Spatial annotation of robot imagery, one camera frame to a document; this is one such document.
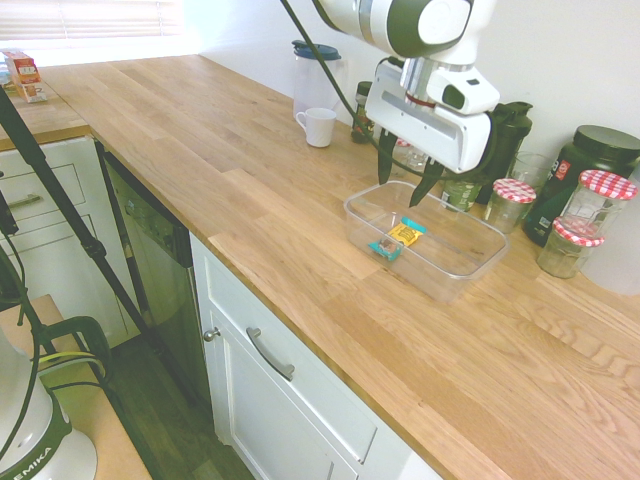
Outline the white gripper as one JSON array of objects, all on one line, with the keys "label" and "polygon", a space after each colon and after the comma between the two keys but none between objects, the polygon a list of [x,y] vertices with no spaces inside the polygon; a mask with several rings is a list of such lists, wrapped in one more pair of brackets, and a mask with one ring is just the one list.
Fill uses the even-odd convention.
[{"label": "white gripper", "polygon": [[377,148],[380,185],[391,175],[395,135],[434,159],[427,161],[412,193],[409,207],[414,207],[441,179],[444,167],[460,174],[479,165],[489,140],[491,120],[486,113],[460,115],[441,105],[413,106],[406,99],[400,77],[397,67],[387,62],[378,65],[366,111],[382,128]]}]

